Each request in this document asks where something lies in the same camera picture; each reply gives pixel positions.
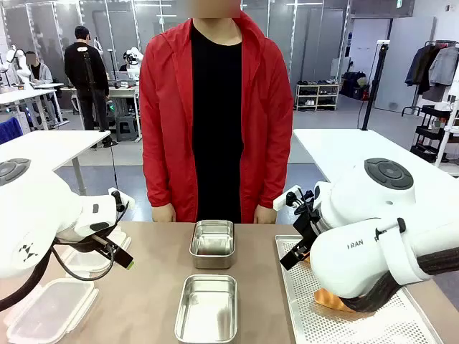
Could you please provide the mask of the person's left hand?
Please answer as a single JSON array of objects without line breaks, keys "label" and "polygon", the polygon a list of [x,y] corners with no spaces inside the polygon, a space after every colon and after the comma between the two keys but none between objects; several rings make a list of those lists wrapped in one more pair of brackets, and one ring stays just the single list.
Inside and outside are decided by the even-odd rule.
[{"label": "person's left hand", "polygon": [[258,205],[254,213],[254,224],[275,224],[277,219],[277,211]]}]

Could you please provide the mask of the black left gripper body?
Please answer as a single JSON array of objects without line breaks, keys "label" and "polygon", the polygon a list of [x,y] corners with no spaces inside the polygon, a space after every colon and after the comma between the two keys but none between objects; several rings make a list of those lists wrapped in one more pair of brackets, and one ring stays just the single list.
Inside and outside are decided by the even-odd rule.
[{"label": "black left gripper body", "polygon": [[57,239],[58,245],[70,245],[78,252],[102,252],[109,253],[113,249],[114,243],[109,240],[110,231],[98,231],[95,234],[85,237],[79,242],[70,242],[69,240]]}]

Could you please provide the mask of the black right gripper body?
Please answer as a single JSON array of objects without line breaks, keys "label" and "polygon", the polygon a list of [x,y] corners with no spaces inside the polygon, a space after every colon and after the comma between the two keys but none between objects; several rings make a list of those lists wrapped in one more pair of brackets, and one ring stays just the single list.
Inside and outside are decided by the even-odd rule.
[{"label": "black right gripper body", "polygon": [[312,247],[320,234],[318,221],[321,219],[319,212],[310,206],[300,206],[294,211],[298,218],[293,223],[295,230],[303,237],[299,243],[301,247]]}]

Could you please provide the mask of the person's right hand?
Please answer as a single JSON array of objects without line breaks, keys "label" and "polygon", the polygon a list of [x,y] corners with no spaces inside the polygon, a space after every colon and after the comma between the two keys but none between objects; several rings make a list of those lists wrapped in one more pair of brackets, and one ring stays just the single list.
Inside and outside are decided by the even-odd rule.
[{"label": "person's right hand", "polygon": [[172,204],[152,208],[152,221],[158,223],[171,223],[176,221],[176,212]]}]

